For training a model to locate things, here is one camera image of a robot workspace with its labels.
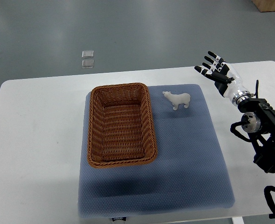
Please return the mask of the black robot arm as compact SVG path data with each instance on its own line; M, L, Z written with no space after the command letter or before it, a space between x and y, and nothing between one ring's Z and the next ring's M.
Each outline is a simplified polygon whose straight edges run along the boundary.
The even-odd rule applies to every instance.
M254 148L254 163L265 173L275 174L275 110L263 98L241 97L236 102L243 116L231 125L230 131L238 138L250 142ZM271 193L275 186L266 186L264 196L275 218L275 202Z

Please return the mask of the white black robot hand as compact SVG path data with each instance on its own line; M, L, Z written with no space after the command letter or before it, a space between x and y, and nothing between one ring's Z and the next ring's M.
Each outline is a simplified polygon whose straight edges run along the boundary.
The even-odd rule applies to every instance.
M237 106L241 101L251 98L251 93L243 86L242 78L237 70L219 55L208 51L206 62L194 69L204 77L214 81L220 95Z

